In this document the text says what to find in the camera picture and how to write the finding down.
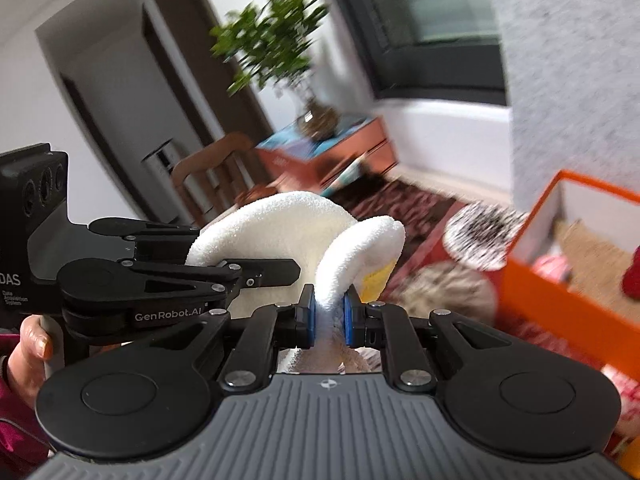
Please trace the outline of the person's left hand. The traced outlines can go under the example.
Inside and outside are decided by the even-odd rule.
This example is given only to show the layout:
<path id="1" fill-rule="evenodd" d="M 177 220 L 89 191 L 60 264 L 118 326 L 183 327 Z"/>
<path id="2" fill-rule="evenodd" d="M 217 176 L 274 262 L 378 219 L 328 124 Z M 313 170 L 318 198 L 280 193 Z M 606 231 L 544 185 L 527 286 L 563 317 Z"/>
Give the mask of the person's left hand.
<path id="1" fill-rule="evenodd" d="M 41 315 L 24 319 L 20 341 L 6 361 L 8 385 L 29 408 L 35 407 L 37 394 L 46 381 L 44 366 L 53 354 L 52 339 L 41 322 Z"/>

